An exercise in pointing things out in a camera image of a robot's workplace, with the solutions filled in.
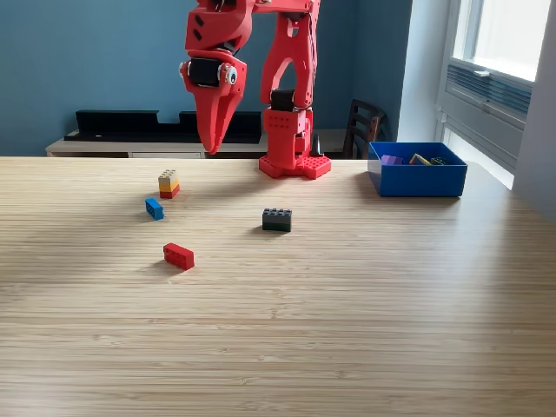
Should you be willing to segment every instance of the blue bin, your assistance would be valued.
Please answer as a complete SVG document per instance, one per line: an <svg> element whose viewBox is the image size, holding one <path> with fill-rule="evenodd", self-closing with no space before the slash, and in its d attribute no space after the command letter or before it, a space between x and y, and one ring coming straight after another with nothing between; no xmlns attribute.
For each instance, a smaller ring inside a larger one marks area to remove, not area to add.
<svg viewBox="0 0 556 417"><path fill-rule="evenodd" d="M430 161L439 157L451 165L409 165L419 154ZM382 165L383 155L403 158L404 165ZM444 143L373 142L368 173L382 197L460 197L466 182L467 165Z"/></svg>

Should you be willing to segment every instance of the chair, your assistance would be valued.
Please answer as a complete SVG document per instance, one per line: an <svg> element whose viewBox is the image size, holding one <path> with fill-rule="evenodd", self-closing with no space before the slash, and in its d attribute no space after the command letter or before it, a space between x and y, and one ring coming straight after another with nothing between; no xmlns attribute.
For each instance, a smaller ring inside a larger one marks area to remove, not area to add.
<svg viewBox="0 0 556 417"><path fill-rule="evenodd" d="M347 122L343 157L345 159L353 159L355 143L357 158L368 159L369 143L375 142L380 134L384 136L382 140L386 140L386 129L387 116L384 110L369 103L353 100L351 102L351 111L349 112L349 121ZM360 138L359 141L355 141L356 136Z"/></svg>

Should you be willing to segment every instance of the purple lego brick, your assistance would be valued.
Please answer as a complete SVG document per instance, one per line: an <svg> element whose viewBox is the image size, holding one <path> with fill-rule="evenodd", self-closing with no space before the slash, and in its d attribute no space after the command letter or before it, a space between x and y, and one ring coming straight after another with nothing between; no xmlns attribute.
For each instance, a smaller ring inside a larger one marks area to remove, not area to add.
<svg viewBox="0 0 556 417"><path fill-rule="evenodd" d="M397 156L383 155L381 158L382 165L403 165L403 158Z"/></svg>

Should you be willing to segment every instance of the chair backrest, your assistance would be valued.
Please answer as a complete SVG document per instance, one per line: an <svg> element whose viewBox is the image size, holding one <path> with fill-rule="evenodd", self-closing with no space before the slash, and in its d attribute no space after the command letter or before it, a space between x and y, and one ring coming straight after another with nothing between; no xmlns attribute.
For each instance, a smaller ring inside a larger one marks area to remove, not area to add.
<svg viewBox="0 0 556 417"><path fill-rule="evenodd" d="M347 159L354 157L354 139L357 136L365 143L362 158L368 159L368 144L376 141L385 120L384 110L360 100L353 100L347 122L343 157Z"/></svg>

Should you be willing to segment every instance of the window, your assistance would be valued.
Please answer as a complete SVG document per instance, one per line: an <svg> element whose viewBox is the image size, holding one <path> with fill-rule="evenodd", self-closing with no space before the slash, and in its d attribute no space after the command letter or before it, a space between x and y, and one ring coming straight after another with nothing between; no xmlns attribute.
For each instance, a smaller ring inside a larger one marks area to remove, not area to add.
<svg viewBox="0 0 556 417"><path fill-rule="evenodd" d="M451 2L436 140L446 129L458 132L459 150L473 146L512 174L551 0Z"/></svg>
<svg viewBox="0 0 556 417"><path fill-rule="evenodd" d="M551 0L461 0L453 57L534 81Z"/></svg>
<svg viewBox="0 0 556 417"><path fill-rule="evenodd" d="M512 189L513 175L511 173L448 127L444 130L443 142L463 161L478 163L508 189Z"/></svg>

